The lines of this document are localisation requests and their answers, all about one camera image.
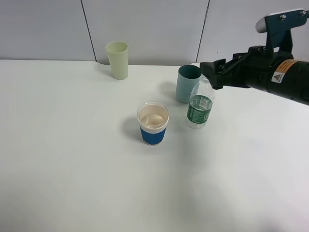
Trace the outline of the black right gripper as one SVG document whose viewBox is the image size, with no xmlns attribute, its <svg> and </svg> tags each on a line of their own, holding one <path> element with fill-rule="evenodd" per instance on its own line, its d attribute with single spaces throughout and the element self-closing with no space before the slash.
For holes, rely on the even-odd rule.
<svg viewBox="0 0 309 232">
<path fill-rule="evenodd" d="M 215 90 L 223 87 L 267 90 L 268 78 L 283 61 L 293 59 L 289 52 L 267 52 L 264 46 L 252 46 L 246 53 L 235 53 L 233 59 L 205 61 L 199 64 Z"/>
</svg>

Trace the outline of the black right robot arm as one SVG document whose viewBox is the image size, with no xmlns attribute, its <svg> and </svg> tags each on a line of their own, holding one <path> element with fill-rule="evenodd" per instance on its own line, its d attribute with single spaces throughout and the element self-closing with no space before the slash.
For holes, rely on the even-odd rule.
<svg viewBox="0 0 309 232">
<path fill-rule="evenodd" d="M 309 103 L 309 64 L 289 52 L 267 52 L 252 46 L 232 60 L 200 63 L 200 69 L 215 90 L 224 86 L 255 88 L 305 105 Z"/>
</svg>

